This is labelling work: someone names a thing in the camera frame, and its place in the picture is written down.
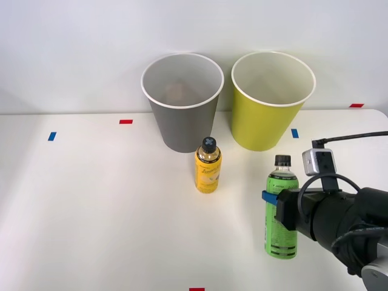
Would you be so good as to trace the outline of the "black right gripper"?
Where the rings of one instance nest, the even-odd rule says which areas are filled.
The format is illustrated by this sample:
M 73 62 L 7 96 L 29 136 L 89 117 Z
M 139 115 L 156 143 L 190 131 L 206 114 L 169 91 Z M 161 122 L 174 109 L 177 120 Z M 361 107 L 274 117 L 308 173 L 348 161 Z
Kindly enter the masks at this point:
M 262 199 L 276 207 L 274 218 L 288 231 L 299 231 L 318 243 L 332 243 L 356 224 L 355 194 L 337 192 L 325 197 L 308 193 L 303 201 L 312 211 L 308 222 L 297 214 L 297 191 L 284 189 L 279 194 L 262 191 Z

